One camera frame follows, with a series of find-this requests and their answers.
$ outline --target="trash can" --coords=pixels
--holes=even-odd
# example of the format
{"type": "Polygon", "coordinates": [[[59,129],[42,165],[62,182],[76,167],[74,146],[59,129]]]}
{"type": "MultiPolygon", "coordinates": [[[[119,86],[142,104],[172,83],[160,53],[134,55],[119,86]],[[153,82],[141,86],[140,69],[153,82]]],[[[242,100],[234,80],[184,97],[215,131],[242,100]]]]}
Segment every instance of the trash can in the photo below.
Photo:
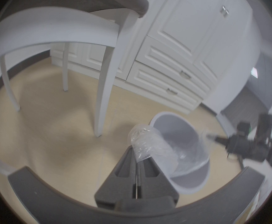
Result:
{"type": "MultiPolygon", "coordinates": [[[[181,150],[187,150],[187,145],[190,142],[198,143],[199,135],[194,127],[186,119],[175,113],[158,113],[149,125],[159,130],[168,144],[179,145],[178,148],[181,150]]],[[[186,175],[167,178],[180,194],[192,194],[203,188],[209,178],[209,173],[210,164],[208,160],[202,167],[186,175]]]]}

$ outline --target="cabinet handle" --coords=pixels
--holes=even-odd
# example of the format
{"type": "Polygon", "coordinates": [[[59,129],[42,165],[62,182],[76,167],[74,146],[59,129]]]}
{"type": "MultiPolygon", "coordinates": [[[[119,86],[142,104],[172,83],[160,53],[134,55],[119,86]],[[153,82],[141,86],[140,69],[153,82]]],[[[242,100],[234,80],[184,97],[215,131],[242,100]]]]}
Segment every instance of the cabinet handle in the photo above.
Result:
{"type": "Polygon", "coordinates": [[[167,91],[167,93],[169,93],[171,95],[177,95],[178,94],[177,92],[175,92],[175,91],[173,91],[173,90],[171,90],[169,88],[166,91],[167,91]]]}
{"type": "Polygon", "coordinates": [[[180,76],[182,76],[183,78],[187,79],[187,80],[190,80],[191,79],[191,76],[189,76],[186,72],[184,71],[181,71],[180,72],[180,76]]]}
{"type": "Polygon", "coordinates": [[[229,14],[225,6],[222,6],[220,13],[223,14],[224,17],[226,17],[229,14]]]}

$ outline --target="white chair leg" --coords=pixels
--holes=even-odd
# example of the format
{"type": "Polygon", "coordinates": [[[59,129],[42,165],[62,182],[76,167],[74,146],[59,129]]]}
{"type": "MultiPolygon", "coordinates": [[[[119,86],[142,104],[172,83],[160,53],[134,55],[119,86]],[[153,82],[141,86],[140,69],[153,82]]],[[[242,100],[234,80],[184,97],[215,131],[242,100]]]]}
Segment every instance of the white chair leg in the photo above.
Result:
{"type": "Polygon", "coordinates": [[[7,70],[6,70],[4,55],[0,57],[0,70],[2,73],[2,80],[3,80],[3,84],[6,88],[7,95],[10,98],[11,102],[13,103],[13,106],[15,107],[16,111],[20,111],[21,107],[18,104],[13,91],[11,90],[11,85],[9,83],[9,78],[8,78],[8,74],[7,74],[7,70]]]}
{"type": "Polygon", "coordinates": [[[63,60],[62,60],[62,83],[63,83],[63,90],[68,90],[68,49],[70,47],[70,43],[66,42],[64,44],[63,50],[63,60]]]}
{"type": "Polygon", "coordinates": [[[105,116],[108,108],[109,97],[116,72],[121,62],[125,49],[133,35],[133,27],[138,19],[138,14],[127,10],[125,16],[119,17],[120,31],[116,47],[106,47],[97,90],[97,103],[94,116],[94,134],[99,137],[103,133],[105,116]]]}

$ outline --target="white chair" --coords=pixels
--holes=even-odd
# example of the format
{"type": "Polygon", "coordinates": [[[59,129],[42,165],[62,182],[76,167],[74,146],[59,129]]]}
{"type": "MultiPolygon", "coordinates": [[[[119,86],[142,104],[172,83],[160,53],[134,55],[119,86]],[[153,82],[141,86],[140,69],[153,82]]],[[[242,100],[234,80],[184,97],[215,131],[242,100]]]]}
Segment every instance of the white chair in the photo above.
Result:
{"type": "Polygon", "coordinates": [[[147,0],[11,0],[0,12],[0,69],[7,94],[20,111],[11,90],[5,54],[32,45],[64,42],[63,89],[68,90],[67,65],[70,42],[104,45],[94,121],[102,134],[108,101],[118,65],[131,39],[136,20],[148,9],[147,0]],[[115,23],[89,12],[126,8],[115,23]]]}

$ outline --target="clear plastic bag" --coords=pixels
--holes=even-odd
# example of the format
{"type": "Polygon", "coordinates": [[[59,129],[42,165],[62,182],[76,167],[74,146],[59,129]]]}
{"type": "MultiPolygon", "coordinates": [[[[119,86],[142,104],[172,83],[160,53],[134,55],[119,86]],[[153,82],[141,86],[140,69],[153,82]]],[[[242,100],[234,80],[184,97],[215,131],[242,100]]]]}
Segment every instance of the clear plastic bag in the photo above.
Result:
{"type": "Polygon", "coordinates": [[[204,131],[190,141],[177,141],[163,137],[150,125],[136,125],[128,135],[128,144],[132,145],[137,162],[152,157],[166,176],[178,177],[198,170],[209,161],[213,140],[206,136],[204,131]]]}

